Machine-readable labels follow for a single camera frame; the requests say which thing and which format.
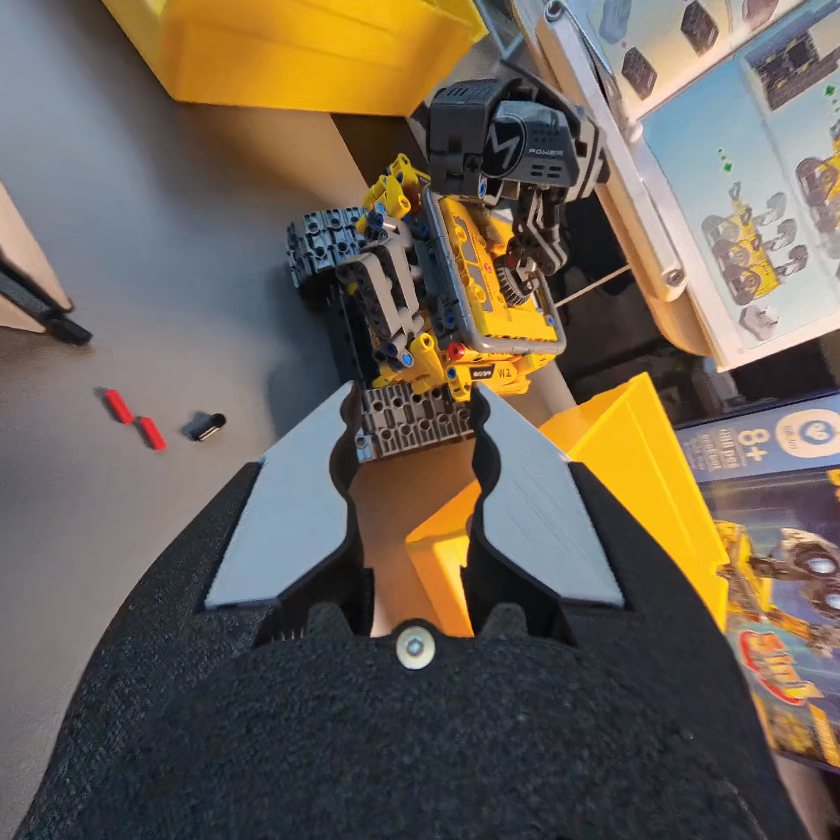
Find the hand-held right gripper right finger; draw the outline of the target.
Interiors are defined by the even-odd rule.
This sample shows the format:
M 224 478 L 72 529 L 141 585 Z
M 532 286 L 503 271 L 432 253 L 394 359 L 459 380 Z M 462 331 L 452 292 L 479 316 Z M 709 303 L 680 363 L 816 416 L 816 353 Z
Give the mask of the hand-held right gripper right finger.
M 567 454 L 485 385 L 474 387 L 470 418 L 474 544 L 548 596 L 624 607 Z

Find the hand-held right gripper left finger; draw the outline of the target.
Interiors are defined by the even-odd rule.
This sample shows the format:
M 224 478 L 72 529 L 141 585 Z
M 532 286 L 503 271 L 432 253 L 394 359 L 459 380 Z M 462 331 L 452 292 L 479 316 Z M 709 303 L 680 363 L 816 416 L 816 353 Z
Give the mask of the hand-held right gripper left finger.
M 348 553 L 362 393 L 345 382 L 273 444 L 205 596 L 205 609 L 275 602 Z

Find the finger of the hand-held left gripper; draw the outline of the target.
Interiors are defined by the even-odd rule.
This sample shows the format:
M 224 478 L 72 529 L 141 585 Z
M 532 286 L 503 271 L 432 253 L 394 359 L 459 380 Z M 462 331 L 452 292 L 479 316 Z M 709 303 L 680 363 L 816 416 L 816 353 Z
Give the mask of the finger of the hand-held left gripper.
M 89 344 L 91 332 L 73 321 L 73 301 L 65 294 L 53 300 L 26 293 L 16 297 L 10 291 L 1 293 L 1 326 L 31 333 L 41 333 L 67 344 Z
M 1 187 L 1 264 L 5 274 L 49 308 L 71 312 L 71 300 L 4 186 Z

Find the yellow tracked toy robot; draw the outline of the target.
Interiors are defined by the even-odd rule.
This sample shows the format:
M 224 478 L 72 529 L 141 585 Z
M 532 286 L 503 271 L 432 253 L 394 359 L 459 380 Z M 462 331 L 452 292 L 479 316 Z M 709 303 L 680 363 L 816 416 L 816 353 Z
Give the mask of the yellow tracked toy robot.
M 293 286 L 361 389 L 362 464 L 470 437 L 478 385 L 526 394 L 564 352 L 565 207 L 610 176 L 600 127 L 536 78 L 443 87 L 424 127 L 419 166 L 401 152 L 359 205 L 287 228 Z

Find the yellow storage bin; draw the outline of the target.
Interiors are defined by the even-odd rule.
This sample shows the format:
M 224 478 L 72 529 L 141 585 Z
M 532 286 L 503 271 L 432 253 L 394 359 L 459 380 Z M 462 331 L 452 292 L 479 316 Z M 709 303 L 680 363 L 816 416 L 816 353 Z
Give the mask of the yellow storage bin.
M 668 553 L 724 634 L 728 563 L 717 526 L 648 374 L 556 414 L 542 434 L 585 464 Z M 473 634 L 461 583 L 467 523 L 480 494 L 473 480 L 405 540 L 445 634 Z
M 179 102 L 410 116 L 487 36 L 470 1 L 104 1 Z

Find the robot kit box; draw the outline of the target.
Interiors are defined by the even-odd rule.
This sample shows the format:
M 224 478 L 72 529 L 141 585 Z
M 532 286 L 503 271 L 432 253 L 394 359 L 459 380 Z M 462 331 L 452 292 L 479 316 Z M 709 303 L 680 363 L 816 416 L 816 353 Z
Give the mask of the robot kit box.
M 726 631 L 772 750 L 839 767 L 839 394 L 678 427 L 727 560 Z

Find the white book stand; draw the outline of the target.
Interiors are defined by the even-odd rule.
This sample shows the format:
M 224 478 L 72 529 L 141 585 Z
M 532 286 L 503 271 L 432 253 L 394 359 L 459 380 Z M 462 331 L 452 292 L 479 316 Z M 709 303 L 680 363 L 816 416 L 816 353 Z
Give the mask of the white book stand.
M 665 189 L 657 185 L 650 164 L 637 150 L 638 130 L 628 128 L 620 113 L 620 96 L 592 38 L 581 27 L 575 9 L 581 2 L 548 2 L 536 27 L 536 39 L 557 86 L 582 102 L 603 131 L 612 174 L 596 191 L 616 237 L 624 248 L 637 284 L 660 331 L 670 342 L 693 354 L 717 358 L 687 292 L 687 248 L 679 244 L 684 220 L 667 209 Z

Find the building instruction booklet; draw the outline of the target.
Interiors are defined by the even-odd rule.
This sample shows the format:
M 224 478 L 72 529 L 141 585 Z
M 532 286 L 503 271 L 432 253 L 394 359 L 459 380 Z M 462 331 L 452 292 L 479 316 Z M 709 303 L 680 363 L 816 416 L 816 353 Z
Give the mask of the building instruction booklet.
M 737 368 L 838 328 L 839 2 L 581 2 Z

